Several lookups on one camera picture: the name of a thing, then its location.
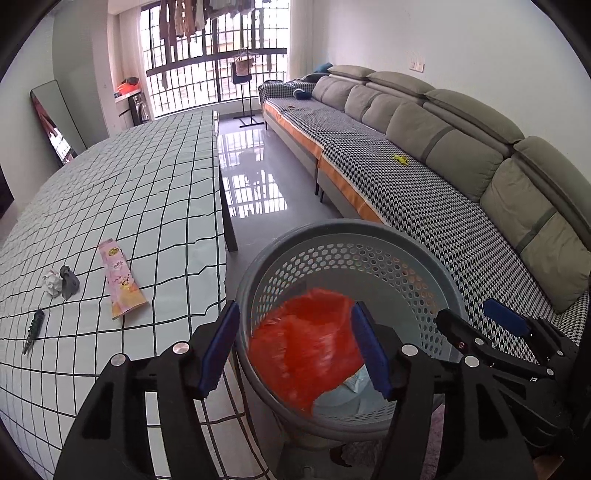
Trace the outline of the small green black tool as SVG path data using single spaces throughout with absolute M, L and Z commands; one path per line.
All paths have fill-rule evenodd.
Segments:
M 35 341 L 39 337 L 40 330 L 42 328 L 43 322 L 45 320 L 45 313 L 43 310 L 39 309 L 34 313 L 33 319 L 29 325 L 27 337 L 25 340 L 25 344 L 23 347 L 22 354 L 27 355 L 31 350 L 32 346 L 34 345 Z

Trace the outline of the light blue wipes packet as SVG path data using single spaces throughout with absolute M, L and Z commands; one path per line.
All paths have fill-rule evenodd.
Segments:
M 370 375 L 367 367 L 363 366 L 360 370 L 356 371 L 354 375 L 346 379 L 338 387 L 322 393 L 315 399 L 315 407 L 332 408 L 344 405 L 348 402 L 353 401 L 363 390 L 366 389 L 370 383 Z

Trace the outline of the pink snack stick wrapper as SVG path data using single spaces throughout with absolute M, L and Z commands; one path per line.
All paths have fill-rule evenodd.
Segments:
M 122 317 L 132 310 L 148 303 L 138 287 L 126 258 L 113 239 L 99 244 L 98 251 L 102 260 L 106 286 L 111 301 L 111 318 Z

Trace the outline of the small dark grey scrap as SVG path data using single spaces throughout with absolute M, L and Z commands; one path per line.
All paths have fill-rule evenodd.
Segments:
M 64 300 L 69 300 L 78 292 L 79 280 L 67 265 L 63 265 L 60 268 L 59 274 L 62 280 L 61 295 Z

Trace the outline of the white paper ball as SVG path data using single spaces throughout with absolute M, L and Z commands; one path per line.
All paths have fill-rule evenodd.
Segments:
M 56 298 L 61 294 L 62 283 L 61 275 L 53 269 L 45 271 L 42 275 L 42 287 L 51 298 Z

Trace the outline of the red plastic bag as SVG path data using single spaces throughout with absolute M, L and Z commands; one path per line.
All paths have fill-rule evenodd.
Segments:
M 363 367 L 352 329 L 353 299 L 314 288 L 270 311 L 249 340 L 249 362 L 266 387 L 311 415 L 315 399 Z

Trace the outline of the grey perforated trash basket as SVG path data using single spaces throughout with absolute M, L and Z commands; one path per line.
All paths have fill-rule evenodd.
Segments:
M 404 376 L 401 347 L 452 362 L 438 331 L 465 312 L 441 262 L 409 236 L 339 219 L 281 236 L 236 294 L 238 355 L 249 384 L 284 424 L 332 440 L 384 437 Z

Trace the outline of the houndstooth sofa cover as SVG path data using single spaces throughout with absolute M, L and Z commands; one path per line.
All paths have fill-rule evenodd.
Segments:
M 288 148 L 315 166 L 318 191 L 346 217 L 392 227 L 421 243 L 449 271 L 464 300 L 469 322 L 501 351 L 532 358 L 525 343 L 483 311 L 495 299 L 521 315 L 542 318 L 580 342 L 590 322 L 590 277 L 582 296 L 558 313 L 513 247 L 480 205 L 385 134 L 297 88 L 315 83 L 267 81 L 259 87 L 263 117 Z M 394 160 L 406 155 L 408 166 Z

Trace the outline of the grey sectional sofa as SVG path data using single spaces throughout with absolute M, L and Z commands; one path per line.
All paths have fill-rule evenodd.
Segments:
M 478 203 L 554 310 L 590 277 L 590 183 L 553 145 L 460 92 L 406 74 L 343 66 L 311 96 L 383 134 Z

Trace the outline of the grid-patterned tablecloth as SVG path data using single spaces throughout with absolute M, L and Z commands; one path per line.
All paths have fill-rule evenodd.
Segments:
M 269 479 L 226 296 L 217 114 L 63 166 L 1 250 L 5 479 Z

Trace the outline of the small yellow toy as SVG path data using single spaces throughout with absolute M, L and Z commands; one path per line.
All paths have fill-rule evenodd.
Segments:
M 402 154 L 394 154 L 393 156 L 394 160 L 396 160 L 398 163 L 400 163 L 401 165 L 406 165 L 408 166 L 410 164 L 410 159 L 408 156 L 406 155 L 402 155 Z

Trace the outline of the leaning floor mirror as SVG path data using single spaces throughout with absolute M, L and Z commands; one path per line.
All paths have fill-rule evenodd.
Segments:
M 59 166 L 87 149 L 56 80 L 33 88 L 30 99 Z

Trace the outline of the blue cushion on sofa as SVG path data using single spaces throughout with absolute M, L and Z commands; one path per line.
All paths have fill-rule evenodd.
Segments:
M 301 82 L 317 83 L 321 78 L 329 75 L 329 70 L 332 68 L 332 63 L 328 62 L 318 66 L 311 73 L 305 74 L 301 77 Z

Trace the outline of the orange item on shelf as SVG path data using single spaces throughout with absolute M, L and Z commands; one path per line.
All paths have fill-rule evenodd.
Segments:
M 127 77 L 116 87 L 115 96 L 121 97 L 121 96 L 129 94 L 131 92 L 134 92 L 136 90 L 139 90 L 139 89 L 140 89 L 139 79 L 134 76 Z

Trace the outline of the black clothes stand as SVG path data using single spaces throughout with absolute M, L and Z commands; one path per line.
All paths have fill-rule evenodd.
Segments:
M 249 128 L 263 125 L 262 120 L 256 119 L 256 112 L 252 104 L 252 65 L 254 58 L 250 55 L 249 49 L 242 49 L 233 57 L 230 64 L 232 84 L 240 90 L 240 106 L 242 113 L 235 116 L 240 128 Z

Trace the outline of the hanging laundry clothes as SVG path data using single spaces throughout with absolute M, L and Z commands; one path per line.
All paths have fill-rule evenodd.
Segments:
M 159 33 L 162 40 L 189 37 L 201 31 L 208 20 L 229 14 L 245 15 L 256 7 L 255 1 L 243 0 L 163 0 L 159 5 Z

